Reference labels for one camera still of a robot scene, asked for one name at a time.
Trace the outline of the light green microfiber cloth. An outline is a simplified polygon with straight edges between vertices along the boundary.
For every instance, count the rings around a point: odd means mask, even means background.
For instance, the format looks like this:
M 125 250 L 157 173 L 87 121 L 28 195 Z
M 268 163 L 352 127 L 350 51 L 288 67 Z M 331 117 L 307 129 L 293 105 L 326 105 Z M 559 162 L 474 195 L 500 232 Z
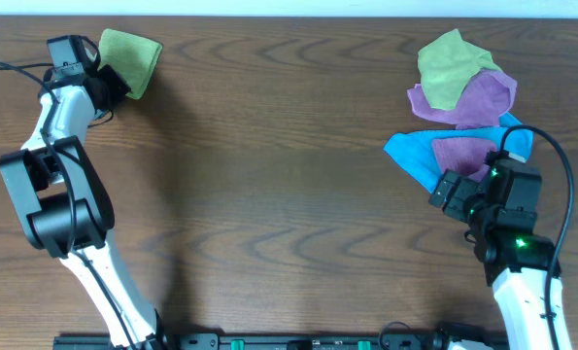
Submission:
M 139 100 L 145 93 L 163 46 L 134 34 L 105 29 L 99 41 L 101 65 L 110 65 L 128 84 L 127 96 Z

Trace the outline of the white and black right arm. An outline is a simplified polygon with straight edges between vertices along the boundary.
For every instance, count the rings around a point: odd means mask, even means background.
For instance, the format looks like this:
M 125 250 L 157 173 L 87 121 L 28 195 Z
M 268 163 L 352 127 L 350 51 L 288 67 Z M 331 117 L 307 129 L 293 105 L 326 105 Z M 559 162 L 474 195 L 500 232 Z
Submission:
M 476 182 L 446 171 L 429 203 L 468 225 L 466 239 L 483 265 L 511 349 L 570 349 L 560 268 L 547 237 L 533 233 L 542 180 L 537 171 L 493 168 Z

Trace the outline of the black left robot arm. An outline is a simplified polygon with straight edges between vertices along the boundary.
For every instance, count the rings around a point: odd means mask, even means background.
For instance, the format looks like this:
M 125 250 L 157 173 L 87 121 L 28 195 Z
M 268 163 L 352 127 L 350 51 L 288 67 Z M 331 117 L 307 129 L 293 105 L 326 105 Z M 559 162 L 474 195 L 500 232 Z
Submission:
M 77 277 L 107 325 L 108 348 L 170 349 L 116 247 L 114 208 L 84 148 L 93 122 L 129 91 L 109 65 L 56 66 L 42 83 L 34 131 L 0 157 L 0 173 L 28 242 Z

